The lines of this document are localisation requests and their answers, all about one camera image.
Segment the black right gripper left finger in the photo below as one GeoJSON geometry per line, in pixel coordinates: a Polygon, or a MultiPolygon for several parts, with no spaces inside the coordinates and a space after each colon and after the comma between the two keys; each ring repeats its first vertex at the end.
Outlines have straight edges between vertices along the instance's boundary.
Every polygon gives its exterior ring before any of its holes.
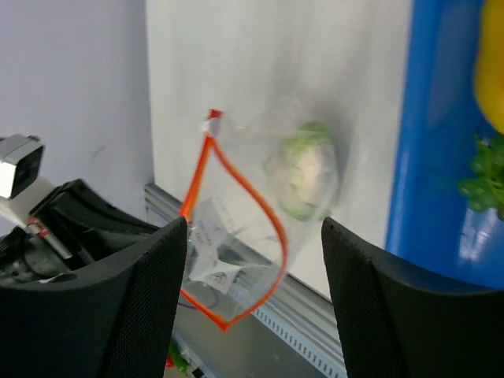
{"type": "Polygon", "coordinates": [[[187,249],[187,222],[48,283],[1,289],[4,377],[160,377],[187,249]]]}

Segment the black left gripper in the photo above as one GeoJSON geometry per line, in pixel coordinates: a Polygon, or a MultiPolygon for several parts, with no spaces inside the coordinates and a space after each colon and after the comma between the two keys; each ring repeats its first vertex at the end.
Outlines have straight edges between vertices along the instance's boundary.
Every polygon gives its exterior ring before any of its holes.
{"type": "Polygon", "coordinates": [[[157,231],[118,209],[81,179],[53,186],[37,179],[1,216],[13,222],[1,237],[1,285],[11,287],[81,269],[157,231]]]}

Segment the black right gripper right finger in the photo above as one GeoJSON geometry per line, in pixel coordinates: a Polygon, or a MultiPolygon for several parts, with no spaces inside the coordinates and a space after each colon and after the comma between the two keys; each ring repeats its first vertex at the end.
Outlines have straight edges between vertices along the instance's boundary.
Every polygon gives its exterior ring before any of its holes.
{"type": "Polygon", "coordinates": [[[321,240],[349,377],[502,376],[502,291],[430,272],[331,218],[321,240]]]}

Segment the green grapes toy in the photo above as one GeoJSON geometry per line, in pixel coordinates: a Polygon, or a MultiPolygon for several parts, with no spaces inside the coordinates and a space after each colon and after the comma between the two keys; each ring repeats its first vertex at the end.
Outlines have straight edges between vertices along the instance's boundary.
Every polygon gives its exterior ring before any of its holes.
{"type": "Polygon", "coordinates": [[[476,136],[476,154],[470,161],[472,176],[458,182],[458,191],[476,212],[494,209],[503,220],[503,134],[496,133],[487,143],[476,136]]]}

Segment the white green cabbage toy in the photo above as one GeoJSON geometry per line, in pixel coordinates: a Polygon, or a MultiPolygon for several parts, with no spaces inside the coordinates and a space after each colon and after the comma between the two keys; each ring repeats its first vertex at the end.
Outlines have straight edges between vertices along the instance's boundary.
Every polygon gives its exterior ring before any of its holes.
{"type": "Polygon", "coordinates": [[[335,146],[328,126],[302,124],[262,165],[278,207],[298,221],[324,218],[339,189],[335,146]]]}

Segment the clear zip bag orange zipper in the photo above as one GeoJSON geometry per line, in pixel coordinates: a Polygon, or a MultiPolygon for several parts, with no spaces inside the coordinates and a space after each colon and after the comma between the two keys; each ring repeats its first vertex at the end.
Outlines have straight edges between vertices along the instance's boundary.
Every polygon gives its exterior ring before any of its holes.
{"type": "Polygon", "coordinates": [[[282,139],[310,121],[326,124],[309,98],[296,93],[245,124],[218,109],[203,123],[201,152],[180,210],[188,223],[181,293],[221,330],[272,296],[324,219],[300,221],[282,211],[262,167],[282,139]]]}

